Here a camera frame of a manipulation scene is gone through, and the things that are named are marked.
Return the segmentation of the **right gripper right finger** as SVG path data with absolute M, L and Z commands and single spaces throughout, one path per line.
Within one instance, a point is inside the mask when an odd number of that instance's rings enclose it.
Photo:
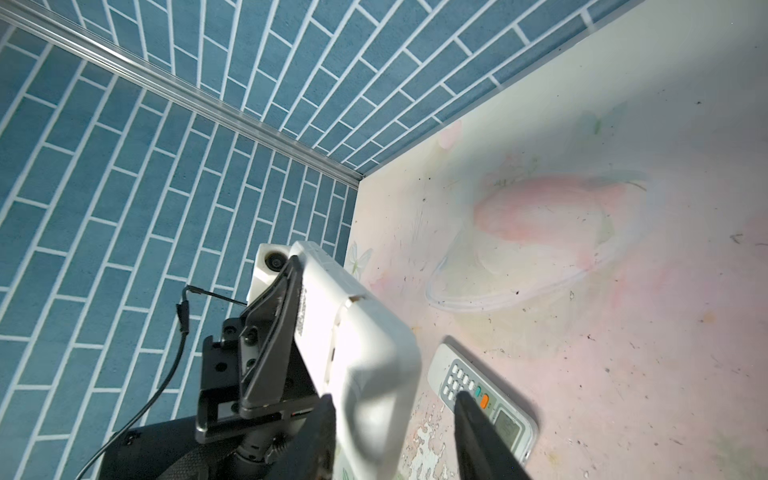
M 456 397 L 454 440 L 461 480 L 531 479 L 466 391 Z

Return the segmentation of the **grey buttoned remote control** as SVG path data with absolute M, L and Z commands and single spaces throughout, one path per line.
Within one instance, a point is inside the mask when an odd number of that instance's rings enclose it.
M 470 360 L 453 344 L 443 342 L 432 358 L 427 380 L 451 411 L 455 410 L 458 394 L 469 393 L 514 457 L 526 465 L 538 439 L 538 425 L 487 368 Z

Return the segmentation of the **white air conditioner remote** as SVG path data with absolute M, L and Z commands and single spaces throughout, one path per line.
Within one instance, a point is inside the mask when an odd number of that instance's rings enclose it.
M 347 472 L 392 479 L 421 377 L 415 335 L 316 243 L 290 253 L 302 267 L 294 340 L 316 391 L 333 400 Z

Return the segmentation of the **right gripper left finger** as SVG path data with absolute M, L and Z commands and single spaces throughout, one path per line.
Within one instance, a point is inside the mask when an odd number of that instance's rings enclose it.
M 267 479 L 331 479 L 336 449 L 336 409 L 330 394 L 315 404 Z

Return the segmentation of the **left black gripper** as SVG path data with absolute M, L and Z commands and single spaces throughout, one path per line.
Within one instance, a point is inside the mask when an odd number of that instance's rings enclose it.
M 273 282 L 203 345 L 197 442 L 232 446 L 216 479 L 264 479 L 318 400 L 294 340 L 303 268 L 287 259 Z

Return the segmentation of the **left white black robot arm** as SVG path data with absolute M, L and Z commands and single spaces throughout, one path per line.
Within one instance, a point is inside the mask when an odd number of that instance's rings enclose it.
M 101 479 L 264 479 L 320 399 L 294 330 L 303 268 L 268 258 L 275 279 L 202 344 L 196 412 L 130 428 L 106 448 Z

